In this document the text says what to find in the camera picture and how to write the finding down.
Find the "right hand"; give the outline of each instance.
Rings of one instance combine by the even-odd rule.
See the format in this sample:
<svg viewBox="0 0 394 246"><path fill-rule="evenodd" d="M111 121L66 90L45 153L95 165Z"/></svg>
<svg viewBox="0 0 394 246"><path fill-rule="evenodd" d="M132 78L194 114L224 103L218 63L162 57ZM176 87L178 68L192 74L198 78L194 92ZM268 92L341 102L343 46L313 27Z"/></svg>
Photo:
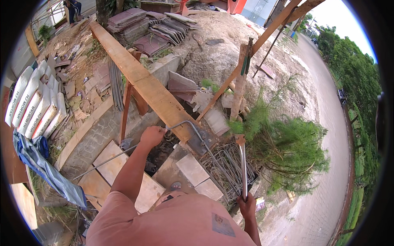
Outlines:
<svg viewBox="0 0 394 246"><path fill-rule="evenodd" d="M159 126L149 126L144 131L144 133L142 133L140 144L151 149L162 141L166 132L167 129L165 128Z"/></svg>
<svg viewBox="0 0 394 246"><path fill-rule="evenodd" d="M247 194L247 201L244 202L242 197L237 197L237 202L240 205L241 214L245 219L255 219L256 213L256 199L252 193Z"/></svg>

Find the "blue tarp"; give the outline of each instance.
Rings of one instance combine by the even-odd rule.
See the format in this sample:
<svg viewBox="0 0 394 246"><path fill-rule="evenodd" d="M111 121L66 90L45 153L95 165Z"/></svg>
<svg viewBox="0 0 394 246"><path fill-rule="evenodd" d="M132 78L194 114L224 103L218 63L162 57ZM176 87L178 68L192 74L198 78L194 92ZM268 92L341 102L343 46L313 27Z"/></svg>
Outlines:
<svg viewBox="0 0 394 246"><path fill-rule="evenodd" d="M67 201L87 209L86 197L82 187L63 177L45 158L49 157L46 138L40 136L29 141L17 130L13 133L13 144L21 161L40 175L53 189Z"/></svg>

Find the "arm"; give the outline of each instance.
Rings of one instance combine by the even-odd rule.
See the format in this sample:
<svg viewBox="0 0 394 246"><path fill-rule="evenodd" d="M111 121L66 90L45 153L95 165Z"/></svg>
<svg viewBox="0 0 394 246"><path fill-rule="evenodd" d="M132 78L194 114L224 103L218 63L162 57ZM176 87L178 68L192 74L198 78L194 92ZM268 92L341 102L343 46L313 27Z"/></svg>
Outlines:
<svg viewBox="0 0 394 246"><path fill-rule="evenodd" d="M166 132L159 126L150 126L144 131L140 143L116 176L111 191L119 191L133 203L136 202L148 154L161 142Z"/></svg>
<svg viewBox="0 0 394 246"><path fill-rule="evenodd" d="M245 232L249 234L250 238L252 238L257 246L261 246L255 216L256 199L254 199L252 193L249 192L246 202L244 202L240 196L237 197L237 202L240 205L241 214L245 219Z"/></svg>

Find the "paved road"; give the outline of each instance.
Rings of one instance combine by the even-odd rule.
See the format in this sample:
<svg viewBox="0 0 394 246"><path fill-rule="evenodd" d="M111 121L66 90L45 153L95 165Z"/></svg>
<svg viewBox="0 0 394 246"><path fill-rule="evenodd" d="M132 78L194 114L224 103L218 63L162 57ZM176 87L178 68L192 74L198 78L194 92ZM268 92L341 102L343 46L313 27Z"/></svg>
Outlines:
<svg viewBox="0 0 394 246"><path fill-rule="evenodd" d="M320 185L312 195L288 205L287 216L283 212L270 216L270 224L275 226L260 235L265 237L262 245L327 245L340 218L348 184L348 137L336 87L317 47L308 37L298 37L294 52L309 67L317 90L320 124L328 129L322 145L329 150L330 170L316 177Z"/></svg>

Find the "person in background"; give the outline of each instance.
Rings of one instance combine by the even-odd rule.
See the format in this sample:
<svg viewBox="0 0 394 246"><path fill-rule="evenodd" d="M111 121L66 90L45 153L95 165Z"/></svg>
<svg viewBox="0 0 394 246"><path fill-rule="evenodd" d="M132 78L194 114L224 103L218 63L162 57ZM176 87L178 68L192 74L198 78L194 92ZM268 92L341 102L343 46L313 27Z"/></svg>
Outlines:
<svg viewBox="0 0 394 246"><path fill-rule="evenodd" d="M69 9L69 19L70 19L70 26L73 27L74 23L74 14L76 12L76 17L78 20L81 18L81 8L82 4L80 2L74 0L65 0L63 5Z"/></svg>
<svg viewBox="0 0 394 246"><path fill-rule="evenodd" d="M187 194L181 183L171 185L154 210L138 214L134 207L147 156L167 132L148 127L130 158L115 178L111 191L87 231L86 245L243 245L261 246L255 217L256 200L237 198L245 231L227 210L202 194Z"/></svg>

